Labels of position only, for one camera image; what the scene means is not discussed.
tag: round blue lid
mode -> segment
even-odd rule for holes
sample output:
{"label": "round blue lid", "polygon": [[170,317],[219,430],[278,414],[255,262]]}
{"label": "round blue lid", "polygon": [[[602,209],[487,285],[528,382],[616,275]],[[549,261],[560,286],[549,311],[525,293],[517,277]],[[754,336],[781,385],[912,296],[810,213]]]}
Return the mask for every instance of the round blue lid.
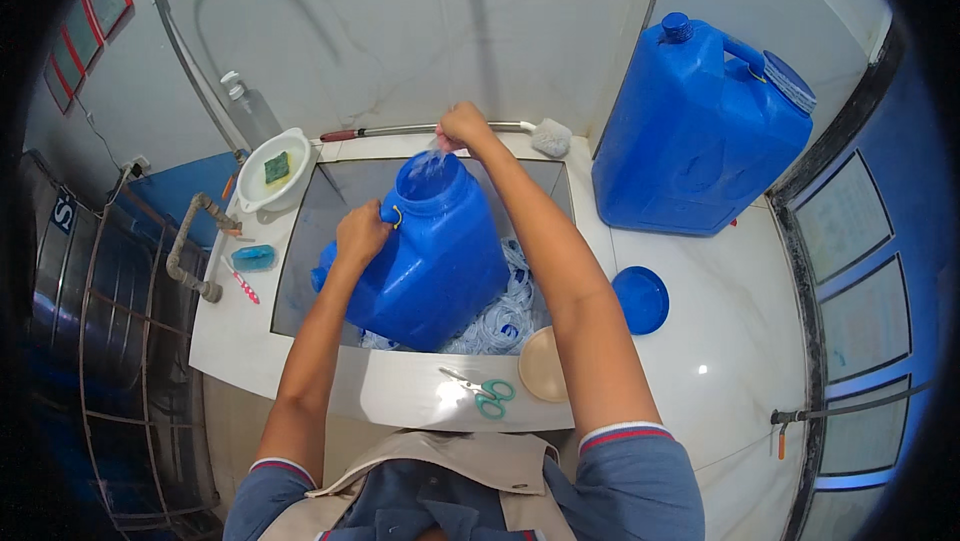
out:
{"label": "round blue lid", "polygon": [[663,27],[663,34],[670,43],[683,43],[693,36],[693,24],[686,14],[674,12],[667,14],[660,21]]}
{"label": "round blue lid", "polygon": [[664,281],[653,270],[643,266],[625,268],[612,284],[630,334],[649,334],[661,327],[670,310],[670,296]]}
{"label": "round blue lid", "polygon": [[817,96],[800,75],[769,51],[763,52],[763,75],[802,112],[810,115],[817,107]]}

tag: white brush head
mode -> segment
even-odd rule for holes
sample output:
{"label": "white brush head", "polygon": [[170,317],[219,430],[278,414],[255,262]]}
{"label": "white brush head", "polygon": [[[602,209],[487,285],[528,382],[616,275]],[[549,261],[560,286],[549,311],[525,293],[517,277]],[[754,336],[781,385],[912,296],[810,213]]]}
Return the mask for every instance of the white brush head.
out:
{"label": "white brush head", "polygon": [[545,118],[533,132],[531,144],[535,150],[546,153],[552,158],[562,158],[570,150],[570,128]]}

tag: beige plastic lid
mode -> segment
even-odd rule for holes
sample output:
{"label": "beige plastic lid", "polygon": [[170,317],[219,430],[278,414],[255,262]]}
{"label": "beige plastic lid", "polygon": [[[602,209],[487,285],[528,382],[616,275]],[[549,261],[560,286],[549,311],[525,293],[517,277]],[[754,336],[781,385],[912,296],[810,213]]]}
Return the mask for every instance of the beige plastic lid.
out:
{"label": "beige plastic lid", "polygon": [[564,369],[560,366],[552,326],[530,335],[520,352],[519,367],[520,380],[531,393],[547,402],[568,400]]}

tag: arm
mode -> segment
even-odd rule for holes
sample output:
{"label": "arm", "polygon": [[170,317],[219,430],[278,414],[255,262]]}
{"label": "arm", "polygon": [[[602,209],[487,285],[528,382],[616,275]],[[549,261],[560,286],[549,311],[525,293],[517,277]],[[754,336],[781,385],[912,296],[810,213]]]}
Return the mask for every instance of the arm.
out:
{"label": "arm", "polygon": [[293,460],[317,484],[324,479],[326,412],[347,303],[392,229],[380,220],[379,210],[379,201],[369,201],[337,226],[337,258],[287,355],[256,452],[257,459]]}
{"label": "arm", "polygon": [[630,421],[659,423],[617,295],[566,214],[527,175],[473,104],[438,126],[441,147],[465,146],[503,201],[553,318],[559,361],[580,436]]}

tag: wet blue bottle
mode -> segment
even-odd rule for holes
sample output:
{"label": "wet blue bottle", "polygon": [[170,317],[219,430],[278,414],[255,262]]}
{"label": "wet blue bottle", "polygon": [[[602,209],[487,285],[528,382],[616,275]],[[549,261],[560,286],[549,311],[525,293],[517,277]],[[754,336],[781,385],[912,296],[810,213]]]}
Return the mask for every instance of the wet blue bottle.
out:
{"label": "wet blue bottle", "polygon": [[804,149],[815,106],[774,54],[666,16],[640,35],[593,164],[601,219],[717,234]]}
{"label": "wet blue bottle", "polygon": [[[430,352],[502,293],[510,273],[476,179],[453,155],[426,168],[424,155],[403,164],[383,200],[380,217],[396,230],[360,277],[346,320]],[[336,242],[323,249],[310,273],[314,290],[336,256]]]}

